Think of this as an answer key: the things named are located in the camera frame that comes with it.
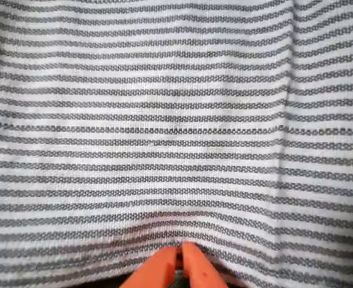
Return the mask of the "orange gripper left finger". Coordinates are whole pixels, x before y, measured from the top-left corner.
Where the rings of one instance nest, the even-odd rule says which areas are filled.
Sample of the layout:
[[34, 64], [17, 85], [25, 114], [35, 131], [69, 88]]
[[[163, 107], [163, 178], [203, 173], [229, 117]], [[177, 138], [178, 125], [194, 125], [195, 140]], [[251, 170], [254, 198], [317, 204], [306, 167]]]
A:
[[120, 288], [165, 288], [175, 278], [177, 247], [165, 247], [146, 260]]

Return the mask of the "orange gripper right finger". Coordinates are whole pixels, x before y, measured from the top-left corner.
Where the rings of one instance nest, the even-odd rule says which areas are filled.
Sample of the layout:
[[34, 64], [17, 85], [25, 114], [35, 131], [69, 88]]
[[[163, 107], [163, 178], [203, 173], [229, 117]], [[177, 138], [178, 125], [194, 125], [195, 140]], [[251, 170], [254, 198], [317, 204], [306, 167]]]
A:
[[219, 272], [200, 248], [192, 242], [182, 244], [184, 276], [192, 288], [228, 288]]

